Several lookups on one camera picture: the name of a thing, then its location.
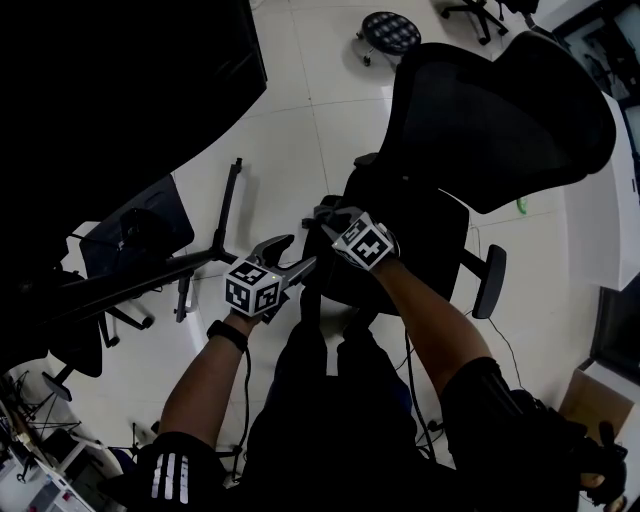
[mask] black t-shirt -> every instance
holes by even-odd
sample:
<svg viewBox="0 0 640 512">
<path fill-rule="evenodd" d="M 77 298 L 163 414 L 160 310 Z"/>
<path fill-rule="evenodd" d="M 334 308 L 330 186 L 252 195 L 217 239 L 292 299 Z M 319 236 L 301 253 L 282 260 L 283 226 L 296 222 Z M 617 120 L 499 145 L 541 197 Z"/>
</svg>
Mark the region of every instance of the black t-shirt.
<svg viewBox="0 0 640 512">
<path fill-rule="evenodd" d="M 422 456 L 415 422 L 397 403 L 337 384 L 328 379 L 299 403 L 268 404 L 251 429 L 242 481 L 229 490 L 211 447 L 182 433 L 159 436 L 139 456 L 133 508 L 576 510 L 579 475 L 544 415 L 522 406 L 492 359 L 466 365 L 441 397 L 457 471 Z"/>
</svg>

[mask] stool seat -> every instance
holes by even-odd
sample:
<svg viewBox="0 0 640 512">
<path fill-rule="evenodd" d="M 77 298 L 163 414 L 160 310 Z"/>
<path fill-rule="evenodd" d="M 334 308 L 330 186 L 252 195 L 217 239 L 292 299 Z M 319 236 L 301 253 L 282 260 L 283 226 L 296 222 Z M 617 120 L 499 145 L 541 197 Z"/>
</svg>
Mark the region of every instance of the stool seat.
<svg viewBox="0 0 640 512">
<path fill-rule="evenodd" d="M 362 22 L 362 35 L 376 50 L 388 55 L 404 55 L 420 44 L 418 28 L 393 12 L 374 12 Z"/>
</svg>

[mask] black wristband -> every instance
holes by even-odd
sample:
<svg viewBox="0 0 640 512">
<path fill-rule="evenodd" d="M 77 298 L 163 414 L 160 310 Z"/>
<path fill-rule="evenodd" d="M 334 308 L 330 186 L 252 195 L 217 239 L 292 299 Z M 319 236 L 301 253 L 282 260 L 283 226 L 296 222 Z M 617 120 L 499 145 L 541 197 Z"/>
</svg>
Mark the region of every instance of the black wristband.
<svg viewBox="0 0 640 512">
<path fill-rule="evenodd" d="M 240 350 L 240 352 L 242 352 L 243 354 L 247 350 L 247 337 L 235 327 L 231 327 L 229 324 L 225 324 L 220 320 L 216 320 L 215 322 L 213 322 L 211 324 L 211 327 L 207 329 L 207 338 L 211 339 L 215 335 L 224 336 L 225 338 L 227 338 L 236 347 L 238 347 L 238 350 Z"/>
</svg>

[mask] tile floor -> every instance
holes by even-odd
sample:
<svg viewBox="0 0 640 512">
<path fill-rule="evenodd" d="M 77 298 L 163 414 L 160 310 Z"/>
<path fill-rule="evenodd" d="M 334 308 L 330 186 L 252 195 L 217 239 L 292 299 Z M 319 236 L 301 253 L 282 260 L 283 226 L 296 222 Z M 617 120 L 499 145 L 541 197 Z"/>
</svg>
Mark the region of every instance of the tile floor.
<svg viewBox="0 0 640 512">
<path fill-rule="evenodd" d="M 482 47 L 477 43 L 477 27 L 468 16 L 454 14 L 445 21 L 436 8 L 429 0 L 265 0 L 254 18 L 269 76 L 268 90 L 229 132 L 174 173 L 196 233 L 186 251 L 209 245 L 229 165 L 241 157 L 244 170 L 229 217 L 228 249 L 247 254 L 266 238 L 293 233 L 296 242 L 284 260 L 301 256 L 304 232 L 300 219 L 325 194 L 343 191 L 353 159 L 378 150 L 386 131 L 394 73 L 379 54 L 374 55 L 370 68 L 361 63 L 366 48 L 354 35 L 367 14 L 381 9 L 401 12 L 420 28 L 424 42 L 454 44 L 489 59 L 497 58 L 514 33 L 524 28 L 521 20 L 506 12 L 512 32 L 504 38 L 495 35 Z M 597 290 L 577 288 L 567 279 L 561 191 L 530 196 L 526 216 L 515 204 L 509 204 L 488 215 L 472 213 L 471 224 L 469 250 L 485 255 L 495 243 L 508 253 L 505 284 L 493 318 L 511 342 L 522 383 L 557 406 L 573 368 L 588 354 L 597 306 Z M 71 239 L 70 248 L 65 268 L 83 272 L 77 244 Z M 58 419 L 74 414 L 93 437 L 115 445 L 129 442 L 132 421 L 151 425 L 158 419 L 172 387 L 205 343 L 205 326 L 227 311 L 220 299 L 223 270 L 219 264 L 201 269 L 193 283 L 196 311 L 182 324 L 175 323 L 173 315 L 176 285 L 141 297 L 138 308 L 150 311 L 156 324 L 145 332 L 116 325 L 122 342 L 117 348 L 104 350 L 102 377 L 73 374 L 68 385 L 74 399 L 70 410 L 63 404 L 57 406 Z M 461 311 L 471 309 L 477 287 L 477 279 L 462 268 L 453 304 Z M 335 373 L 337 325 L 345 308 L 326 301 L 323 312 L 327 317 L 324 329 L 329 371 Z M 261 325 L 255 331 L 249 388 L 251 421 L 264 405 L 277 356 L 298 317 L 297 301 L 292 300 L 270 326 Z M 507 381 L 516 386 L 505 342 L 488 322 L 478 321 L 477 325 Z M 372 330 L 391 360 L 399 364 L 405 353 L 402 322 L 380 316 Z M 433 387 L 418 359 L 413 357 L 412 361 L 423 414 L 427 419 L 438 419 Z M 54 358 L 38 365 L 61 368 Z M 407 366 L 399 373 L 406 380 Z M 221 446 L 240 437 L 244 374 L 243 363 Z M 446 439 L 442 443 L 437 449 L 446 454 Z"/>
</svg>

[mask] forearm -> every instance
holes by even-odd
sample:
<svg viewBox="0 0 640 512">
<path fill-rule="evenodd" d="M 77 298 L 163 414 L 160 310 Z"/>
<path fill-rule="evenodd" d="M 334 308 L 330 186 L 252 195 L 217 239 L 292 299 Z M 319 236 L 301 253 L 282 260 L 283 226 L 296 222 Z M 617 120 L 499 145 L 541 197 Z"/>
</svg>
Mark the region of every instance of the forearm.
<svg viewBox="0 0 640 512">
<path fill-rule="evenodd" d="M 254 326 L 234 314 L 224 322 L 246 336 Z M 171 392 L 160 433 L 184 432 L 215 448 L 241 359 L 233 342 L 222 336 L 211 338 Z"/>
<path fill-rule="evenodd" d="M 440 394 L 456 372 L 491 352 L 474 325 L 397 260 L 373 274 L 395 304 L 429 378 Z"/>
</svg>

